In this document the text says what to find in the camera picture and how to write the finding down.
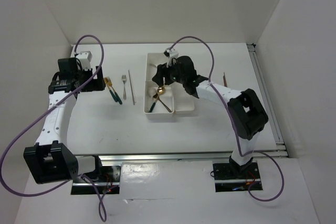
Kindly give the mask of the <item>gold spoon green handle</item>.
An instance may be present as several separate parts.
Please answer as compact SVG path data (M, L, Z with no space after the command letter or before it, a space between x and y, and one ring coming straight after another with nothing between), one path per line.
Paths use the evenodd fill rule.
M150 107L150 109L149 109L149 113L152 113L152 112L153 112L154 107L155 107L155 105L156 105L156 102L157 102L157 100L158 100L158 97L160 97L160 95L156 95L156 96L152 97L152 98L154 99L154 101L153 101L152 104L151 104L151 107Z

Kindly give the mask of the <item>green handled utensil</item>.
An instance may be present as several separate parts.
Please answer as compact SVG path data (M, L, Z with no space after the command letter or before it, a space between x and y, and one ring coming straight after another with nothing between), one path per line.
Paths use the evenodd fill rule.
M114 99L114 101L119 103L119 104L122 104L122 101L121 101L118 93L116 92L116 90L113 87L111 79L109 77L104 77L103 79L104 79L105 84L107 85L108 90L109 90L110 94L112 95L112 98Z

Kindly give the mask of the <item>dark wooden spoon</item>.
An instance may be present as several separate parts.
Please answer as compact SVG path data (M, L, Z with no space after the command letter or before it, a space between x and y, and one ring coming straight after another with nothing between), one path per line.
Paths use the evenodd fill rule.
M172 110L161 100L160 97L157 98L160 103L165 107L165 109L169 112L169 113L172 113Z

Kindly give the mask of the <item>white plastic spoon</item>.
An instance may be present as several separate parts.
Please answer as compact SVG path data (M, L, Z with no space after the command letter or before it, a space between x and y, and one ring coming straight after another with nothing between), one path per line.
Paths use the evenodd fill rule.
M152 87L148 89L148 96L154 97L156 95L162 95L165 92L164 87Z

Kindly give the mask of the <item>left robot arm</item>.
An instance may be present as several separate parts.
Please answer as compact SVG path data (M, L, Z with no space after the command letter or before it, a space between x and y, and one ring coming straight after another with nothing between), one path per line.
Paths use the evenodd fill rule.
M102 70L93 79L92 55L85 51L75 57L59 59L59 71L48 87L49 107L42 131L34 146L24 150L24 160L38 184L74 180L85 174L91 181L103 177L103 167L97 155L75 156L67 147L67 132L71 113L78 95L72 94L85 81L82 92L102 91L105 88Z

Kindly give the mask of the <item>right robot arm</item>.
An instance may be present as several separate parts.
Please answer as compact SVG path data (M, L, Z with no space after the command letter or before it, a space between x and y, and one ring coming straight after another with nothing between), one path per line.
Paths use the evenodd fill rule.
M197 74L189 56L168 57L168 62L157 66L152 81L160 87L179 83L185 92L223 106L236 135L236 147L229 157L229 172L235 178L242 177L253 161L253 152L260 132L268 122L268 115L256 92L245 91L213 83Z

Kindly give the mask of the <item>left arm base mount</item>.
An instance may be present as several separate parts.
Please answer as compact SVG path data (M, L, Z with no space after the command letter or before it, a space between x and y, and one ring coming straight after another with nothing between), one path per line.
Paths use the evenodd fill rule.
M121 165L103 165L99 156L95 156L96 167L86 175L93 181L100 195L118 195L120 193ZM78 178L72 183L71 195L94 195L96 191L86 178Z

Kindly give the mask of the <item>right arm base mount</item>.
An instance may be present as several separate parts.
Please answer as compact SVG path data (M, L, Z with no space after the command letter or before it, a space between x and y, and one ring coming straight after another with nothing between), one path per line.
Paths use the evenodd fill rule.
M258 164L251 163L242 173L235 175L229 163L214 163L210 176L214 178L215 191L238 192L250 190L263 190Z

